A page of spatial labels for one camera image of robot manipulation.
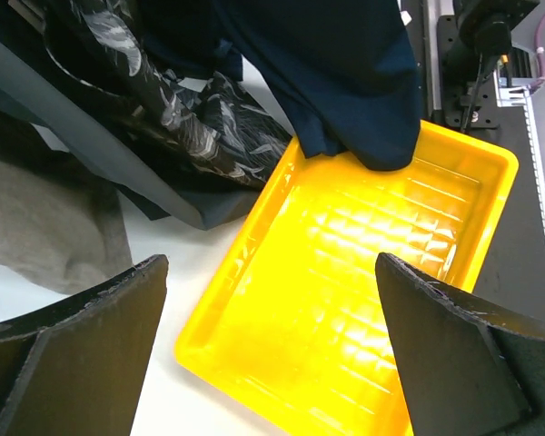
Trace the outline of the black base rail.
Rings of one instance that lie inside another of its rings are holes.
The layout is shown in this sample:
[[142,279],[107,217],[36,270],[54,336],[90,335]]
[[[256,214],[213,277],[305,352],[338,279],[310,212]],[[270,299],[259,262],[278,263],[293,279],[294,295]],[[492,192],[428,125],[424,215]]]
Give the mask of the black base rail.
[[461,289],[514,312],[545,321],[545,178],[530,97],[500,88],[492,71],[476,85],[478,58],[463,47],[454,14],[441,12],[439,1],[404,1],[421,71],[421,86],[430,119],[456,131],[471,93],[468,144],[484,144],[496,159],[466,152],[458,160],[478,201],[469,215],[480,218],[494,203],[500,217],[485,233],[486,252],[476,277]]

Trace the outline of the grey sweat shorts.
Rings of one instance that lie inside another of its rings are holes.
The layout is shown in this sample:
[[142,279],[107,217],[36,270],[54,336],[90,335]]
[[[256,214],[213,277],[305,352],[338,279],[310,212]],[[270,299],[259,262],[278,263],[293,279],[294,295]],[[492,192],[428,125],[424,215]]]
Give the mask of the grey sweat shorts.
[[0,265],[74,294],[132,264],[115,188],[0,112]]

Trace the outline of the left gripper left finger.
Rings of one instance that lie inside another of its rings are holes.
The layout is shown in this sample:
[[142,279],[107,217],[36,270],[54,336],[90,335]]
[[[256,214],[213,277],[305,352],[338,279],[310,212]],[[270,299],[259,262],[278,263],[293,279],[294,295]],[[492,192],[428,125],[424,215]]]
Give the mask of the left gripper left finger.
[[0,435],[128,435],[166,297],[154,255],[0,322]]

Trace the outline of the yellow plastic tray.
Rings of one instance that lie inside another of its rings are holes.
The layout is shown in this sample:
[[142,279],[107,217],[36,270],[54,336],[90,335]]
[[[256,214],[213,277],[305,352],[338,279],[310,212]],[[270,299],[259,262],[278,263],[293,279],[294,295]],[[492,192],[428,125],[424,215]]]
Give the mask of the yellow plastic tray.
[[461,289],[500,217],[459,174],[484,144],[429,122],[374,172],[292,140],[175,344],[188,371],[291,435],[409,435],[375,279],[392,253]]

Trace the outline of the navy blue shorts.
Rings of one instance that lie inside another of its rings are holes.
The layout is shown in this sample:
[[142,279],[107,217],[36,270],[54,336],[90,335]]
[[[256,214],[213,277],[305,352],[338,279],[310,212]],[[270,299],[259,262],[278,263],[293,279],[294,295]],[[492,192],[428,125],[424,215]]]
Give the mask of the navy blue shorts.
[[349,151],[374,171],[413,157],[419,74],[394,1],[142,1],[150,44],[173,60],[262,75],[308,157]]

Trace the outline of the leaf patterned shorts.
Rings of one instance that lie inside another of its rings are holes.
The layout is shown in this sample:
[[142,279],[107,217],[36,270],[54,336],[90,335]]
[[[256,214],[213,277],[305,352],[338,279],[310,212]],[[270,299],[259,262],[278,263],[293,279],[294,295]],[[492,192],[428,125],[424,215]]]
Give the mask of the leaf patterned shorts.
[[5,9],[5,29],[37,44],[59,90],[130,134],[171,178],[260,189],[291,140],[242,87],[242,59],[224,41],[206,62],[178,60],[141,1],[10,1]]

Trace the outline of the dark teal shorts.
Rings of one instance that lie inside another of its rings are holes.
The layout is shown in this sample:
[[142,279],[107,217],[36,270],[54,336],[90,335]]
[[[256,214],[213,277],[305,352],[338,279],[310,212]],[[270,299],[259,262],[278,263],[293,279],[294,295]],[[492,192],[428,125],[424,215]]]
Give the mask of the dark teal shorts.
[[78,161],[114,183],[151,220],[210,230],[248,214],[258,194],[176,192],[93,117],[0,42],[0,111],[49,129]]

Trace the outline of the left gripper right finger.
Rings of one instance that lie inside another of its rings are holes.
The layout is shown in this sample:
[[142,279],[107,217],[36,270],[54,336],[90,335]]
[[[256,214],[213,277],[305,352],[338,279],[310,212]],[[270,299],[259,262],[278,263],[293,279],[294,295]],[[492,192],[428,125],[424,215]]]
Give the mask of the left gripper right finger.
[[375,274],[416,435],[545,435],[545,322],[390,253]]

